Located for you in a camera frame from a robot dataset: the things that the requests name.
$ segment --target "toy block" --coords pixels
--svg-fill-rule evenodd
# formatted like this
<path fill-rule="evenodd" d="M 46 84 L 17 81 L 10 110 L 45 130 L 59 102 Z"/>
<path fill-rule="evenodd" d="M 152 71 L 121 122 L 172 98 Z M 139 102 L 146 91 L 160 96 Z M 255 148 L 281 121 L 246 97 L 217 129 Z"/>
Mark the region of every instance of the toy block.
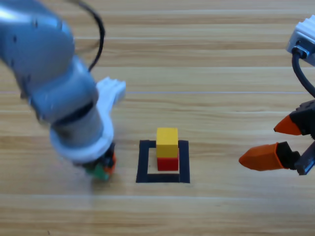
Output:
<path fill-rule="evenodd" d="M 178 130 L 177 128 L 157 129 L 157 158 L 177 158 Z"/>
<path fill-rule="evenodd" d="M 158 171 L 178 171 L 179 168 L 179 153 L 177 158 L 158 158 L 157 170 Z"/>

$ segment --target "black tape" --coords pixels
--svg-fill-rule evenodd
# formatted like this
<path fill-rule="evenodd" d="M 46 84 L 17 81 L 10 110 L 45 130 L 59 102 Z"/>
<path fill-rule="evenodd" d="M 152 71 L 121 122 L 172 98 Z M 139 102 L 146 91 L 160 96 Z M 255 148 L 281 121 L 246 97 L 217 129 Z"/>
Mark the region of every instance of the black tape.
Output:
<path fill-rule="evenodd" d="M 140 140 L 137 183 L 190 183 L 189 143 L 180 140 L 179 174 L 148 174 L 149 149 L 156 148 L 156 141 Z"/>

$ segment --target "wood grain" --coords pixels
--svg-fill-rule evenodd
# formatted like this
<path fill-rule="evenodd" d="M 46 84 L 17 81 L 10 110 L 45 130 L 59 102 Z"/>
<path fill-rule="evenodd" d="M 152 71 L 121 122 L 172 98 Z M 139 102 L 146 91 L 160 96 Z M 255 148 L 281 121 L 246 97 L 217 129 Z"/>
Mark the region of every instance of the wood grain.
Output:
<path fill-rule="evenodd" d="M 93 20 L 62 0 L 43 0 L 69 22 L 78 49 L 98 39 Z M 90 0 L 104 18 L 95 80 L 127 82 L 112 113 L 117 169 L 92 180 L 51 147 L 49 130 L 20 100 L 0 66 L 1 236 L 313 236 L 314 172 L 255 172 L 239 157 L 310 137 L 274 126 L 311 100 L 285 46 L 312 0 Z M 80 54 L 88 64 L 96 51 Z M 303 63 L 311 81 L 314 68 Z M 178 127 L 189 140 L 190 184 L 135 183 L 139 141 Z"/>

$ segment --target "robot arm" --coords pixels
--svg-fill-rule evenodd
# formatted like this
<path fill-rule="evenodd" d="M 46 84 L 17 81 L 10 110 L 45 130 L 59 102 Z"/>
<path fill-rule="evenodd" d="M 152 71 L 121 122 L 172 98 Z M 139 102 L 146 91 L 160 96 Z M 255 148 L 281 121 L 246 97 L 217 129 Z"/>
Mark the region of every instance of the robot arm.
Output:
<path fill-rule="evenodd" d="M 113 146 L 110 111 L 125 82 L 96 84 L 70 27 L 36 0 L 0 1 L 0 31 L 0 58 L 38 121 L 50 126 L 55 150 L 76 165 L 99 163 Z"/>
<path fill-rule="evenodd" d="M 306 91 L 315 98 L 315 88 L 299 65 L 299 60 L 302 59 L 315 66 L 315 16 L 298 23 L 286 49 L 292 54 L 295 75 Z M 274 131 L 295 136 L 310 135 L 315 139 L 315 100 L 302 103 L 280 121 Z M 315 165 L 315 142 L 302 155 L 292 151 L 287 142 L 253 147 L 239 159 L 239 162 L 256 171 L 290 169 L 304 176 Z"/>

